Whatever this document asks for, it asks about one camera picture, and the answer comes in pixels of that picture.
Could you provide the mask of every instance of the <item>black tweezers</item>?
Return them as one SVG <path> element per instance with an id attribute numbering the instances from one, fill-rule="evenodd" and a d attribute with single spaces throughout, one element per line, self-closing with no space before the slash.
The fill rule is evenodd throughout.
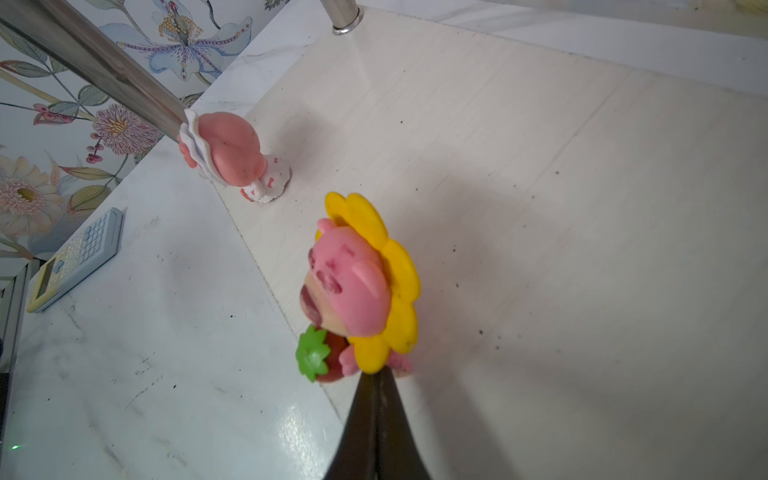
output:
<path id="1" fill-rule="evenodd" d="M 325 480 L 429 480 L 389 367 L 362 374 Z"/>

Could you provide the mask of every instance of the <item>calculator screen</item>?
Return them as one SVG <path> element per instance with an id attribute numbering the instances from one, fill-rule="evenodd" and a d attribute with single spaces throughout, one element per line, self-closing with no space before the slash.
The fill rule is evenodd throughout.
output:
<path id="1" fill-rule="evenodd" d="M 43 281 L 40 285 L 40 291 L 38 292 L 38 296 L 42 296 L 43 293 L 45 293 L 45 289 L 48 288 L 48 281 L 51 279 L 51 271 L 53 270 L 53 264 L 54 262 L 48 262 L 48 266 L 45 267 L 45 273 L 43 273 Z"/>

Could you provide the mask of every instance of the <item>metal rod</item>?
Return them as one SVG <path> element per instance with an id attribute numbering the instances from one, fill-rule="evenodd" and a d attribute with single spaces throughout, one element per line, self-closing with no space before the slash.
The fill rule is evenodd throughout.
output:
<path id="1" fill-rule="evenodd" d="M 333 33 L 344 35 L 355 28 L 362 20 L 362 8 L 355 0 L 320 0 L 333 23 Z"/>
<path id="2" fill-rule="evenodd" d="M 0 22 L 176 139 L 184 104 L 65 0 L 0 0 Z"/>

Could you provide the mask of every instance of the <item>clay figurine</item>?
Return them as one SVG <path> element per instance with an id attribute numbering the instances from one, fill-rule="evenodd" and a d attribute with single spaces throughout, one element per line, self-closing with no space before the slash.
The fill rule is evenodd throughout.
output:
<path id="1" fill-rule="evenodd" d="M 301 373 L 321 382 L 384 365 L 410 373 L 406 353 L 418 337 L 413 302 L 421 286 L 408 252 L 361 195 L 328 194 L 326 212 L 300 294 L 312 323 L 296 350 Z"/>
<path id="2" fill-rule="evenodd" d="M 202 177 L 222 185 L 241 187 L 248 200 L 266 203 L 279 197 L 290 179 L 290 167 L 277 157 L 261 154 L 259 137 L 235 114 L 197 114 L 187 109 L 181 124 L 179 150 Z"/>

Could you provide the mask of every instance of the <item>white countertop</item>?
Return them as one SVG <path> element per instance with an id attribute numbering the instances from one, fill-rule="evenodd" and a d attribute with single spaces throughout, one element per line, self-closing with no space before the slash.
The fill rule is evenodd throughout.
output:
<path id="1" fill-rule="evenodd" d="M 759 39 L 472 0 L 368 3 L 768 95 Z M 319 2 L 292 0 L 195 109 L 246 114 L 328 29 Z M 117 256 L 25 315 L 0 475 L 321 478 L 343 422 L 298 374 L 296 339 L 214 187 L 166 138 L 95 215 L 110 207 L 125 212 Z"/>

